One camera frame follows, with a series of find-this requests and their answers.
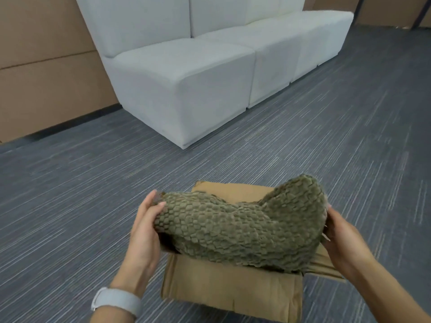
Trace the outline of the person's right hand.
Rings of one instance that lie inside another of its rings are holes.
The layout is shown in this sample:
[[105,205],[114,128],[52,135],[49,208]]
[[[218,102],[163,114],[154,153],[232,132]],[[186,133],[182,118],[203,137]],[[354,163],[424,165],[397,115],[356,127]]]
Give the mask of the person's right hand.
[[349,281],[360,269],[374,260],[368,245],[359,231],[337,212],[335,233],[323,242],[334,267]]

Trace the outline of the brown cardboard box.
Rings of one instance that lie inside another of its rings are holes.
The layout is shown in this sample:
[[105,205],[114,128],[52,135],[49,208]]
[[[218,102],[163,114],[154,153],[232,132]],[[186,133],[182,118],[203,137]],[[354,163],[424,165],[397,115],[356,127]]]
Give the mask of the brown cardboard box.
[[[197,181],[192,191],[205,191],[228,202],[257,201],[274,188],[240,183]],[[303,274],[293,275],[191,259],[170,253],[165,266],[161,298],[203,304],[238,314],[282,323],[300,323],[303,305]],[[306,275],[347,281],[319,245]]]

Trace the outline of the green textured cushion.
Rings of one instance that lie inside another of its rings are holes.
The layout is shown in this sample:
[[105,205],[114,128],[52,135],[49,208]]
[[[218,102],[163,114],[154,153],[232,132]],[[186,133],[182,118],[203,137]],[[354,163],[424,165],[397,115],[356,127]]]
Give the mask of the green textured cushion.
[[204,191],[162,193],[155,231],[181,255],[197,260],[303,273],[321,242],[328,199],[301,174],[260,200],[229,203]]

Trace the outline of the person's left forearm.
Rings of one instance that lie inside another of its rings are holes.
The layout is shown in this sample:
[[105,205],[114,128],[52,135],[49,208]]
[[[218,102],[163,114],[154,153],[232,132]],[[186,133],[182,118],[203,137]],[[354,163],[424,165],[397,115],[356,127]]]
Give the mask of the person's left forearm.
[[109,287],[100,288],[90,306],[89,323],[136,323],[146,287],[146,283],[132,285],[115,279]]

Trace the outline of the person's left hand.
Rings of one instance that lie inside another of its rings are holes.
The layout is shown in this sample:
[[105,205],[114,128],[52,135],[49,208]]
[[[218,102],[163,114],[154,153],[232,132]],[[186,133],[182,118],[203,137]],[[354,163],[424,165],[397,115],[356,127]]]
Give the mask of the person's left hand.
[[131,238],[123,262],[130,284],[148,284],[160,260],[160,241],[150,223],[150,206],[157,198],[156,190],[151,191],[138,208],[131,230]]

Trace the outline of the white wrist watch band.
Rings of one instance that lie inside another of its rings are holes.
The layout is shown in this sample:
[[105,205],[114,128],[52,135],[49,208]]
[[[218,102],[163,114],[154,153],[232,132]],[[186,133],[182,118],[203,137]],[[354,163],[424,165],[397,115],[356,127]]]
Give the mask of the white wrist watch band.
[[140,298],[130,292],[116,288],[103,287],[97,291],[90,308],[92,311],[95,311],[102,306],[120,308],[129,312],[135,318],[139,318],[142,313],[142,303]]

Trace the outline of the person's right forearm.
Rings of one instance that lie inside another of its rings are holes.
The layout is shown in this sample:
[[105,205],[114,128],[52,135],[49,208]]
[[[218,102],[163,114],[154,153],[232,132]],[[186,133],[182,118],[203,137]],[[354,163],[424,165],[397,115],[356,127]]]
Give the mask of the person's right forearm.
[[377,323],[431,323],[429,316],[370,252],[353,256],[349,281]]

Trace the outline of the white fabric sofa seat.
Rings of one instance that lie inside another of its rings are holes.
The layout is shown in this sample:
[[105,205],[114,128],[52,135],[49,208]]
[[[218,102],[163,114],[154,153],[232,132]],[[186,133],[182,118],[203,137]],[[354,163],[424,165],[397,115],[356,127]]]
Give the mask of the white fabric sofa seat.
[[296,19],[305,0],[189,0],[194,38],[245,46],[255,52],[248,108],[294,78],[305,29]]
[[191,37],[189,0],[76,0],[122,107],[186,149],[249,105],[255,52]]
[[337,56],[353,22],[350,11],[303,10],[305,0],[280,0],[277,22],[300,36],[300,52],[291,82]]

